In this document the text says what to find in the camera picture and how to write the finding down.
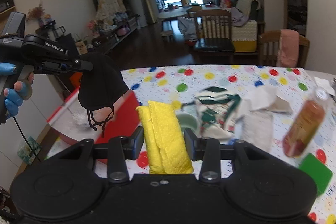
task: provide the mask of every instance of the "mask strap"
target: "mask strap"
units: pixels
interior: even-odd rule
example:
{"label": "mask strap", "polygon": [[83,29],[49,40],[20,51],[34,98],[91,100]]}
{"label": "mask strap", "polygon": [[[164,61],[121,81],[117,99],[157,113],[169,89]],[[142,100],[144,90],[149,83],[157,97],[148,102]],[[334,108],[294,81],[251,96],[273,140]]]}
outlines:
{"label": "mask strap", "polygon": [[107,115],[106,119],[104,121],[101,121],[101,122],[97,122],[95,120],[95,118],[93,117],[93,112],[92,111],[87,111],[87,118],[88,118],[90,127],[93,128],[94,131],[97,131],[96,126],[101,126],[102,127],[102,137],[104,137],[104,131],[105,131],[106,123],[109,120],[111,120],[113,118],[113,116],[114,116],[114,107],[113,107],[113,105],[112,105],[111,109],[112,109],[112,111],[110,112],[110,114]]}

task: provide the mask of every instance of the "chair backrest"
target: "chair backrest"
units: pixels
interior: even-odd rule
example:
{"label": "chair backrest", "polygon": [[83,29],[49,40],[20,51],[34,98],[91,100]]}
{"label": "chair backrest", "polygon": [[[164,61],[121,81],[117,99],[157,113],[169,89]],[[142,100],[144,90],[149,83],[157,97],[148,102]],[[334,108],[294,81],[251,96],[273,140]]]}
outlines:
{"label": "chair backrest", "polygon": [[189,13],[198,12],[198,11],[203,10],[203,6],[199,5],[199,4],[190,4],[189,3],[189,6],[191,7],[191,9],[188,10]]}
{"label": "chair backrest", "polygon": [[[269,31],[259,36],[258,55],[260,66],[276,66],[280,33],[280,30]],[[309,45],[309,40],[300,35],[299,58],[297,62],[297,67],[299,68],[305,68]]]}
{"label": "chair backrest", "polygon": [[231,12],[221,9],[201,10],[194,13],[194,21],[197,37],[199,39],[203,37],[229,38],[232,40]]}

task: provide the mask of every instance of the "black chair seat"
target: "black chair seat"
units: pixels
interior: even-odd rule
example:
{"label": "black chair seat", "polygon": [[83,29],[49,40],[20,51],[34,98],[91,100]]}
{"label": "black chair seat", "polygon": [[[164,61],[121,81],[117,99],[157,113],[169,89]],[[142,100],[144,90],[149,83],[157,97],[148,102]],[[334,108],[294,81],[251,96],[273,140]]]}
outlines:
{"label": "black chair seat", "polygon": [[201,38],[194,46],[198,52],[234,52],[235,48],[229,38]]}

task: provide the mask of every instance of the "pink towel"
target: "pink towel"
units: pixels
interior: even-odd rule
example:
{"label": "pink towel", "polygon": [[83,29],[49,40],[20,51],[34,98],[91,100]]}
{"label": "pink towel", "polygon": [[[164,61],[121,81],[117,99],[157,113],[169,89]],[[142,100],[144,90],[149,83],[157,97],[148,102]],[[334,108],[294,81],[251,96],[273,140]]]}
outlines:
{"label": "pink towel", "polygon": [[295,68],[299,58],[300,38],[294,30],[281,30],[277,67]]}

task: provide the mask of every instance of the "plastic bottle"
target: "plastic bottle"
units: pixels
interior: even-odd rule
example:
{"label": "plastic bottle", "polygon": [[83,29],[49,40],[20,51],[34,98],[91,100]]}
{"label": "plastic bottle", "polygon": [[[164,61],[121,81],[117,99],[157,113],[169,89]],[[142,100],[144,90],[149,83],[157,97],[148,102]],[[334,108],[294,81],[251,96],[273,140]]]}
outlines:
{"label": "plastic bottle", "polygon": [[298,157],[305,150],[326,115],[328,98],[328,92],[323,88],[316,88],[310,94],[283,138],[283,152],[286,156]]}

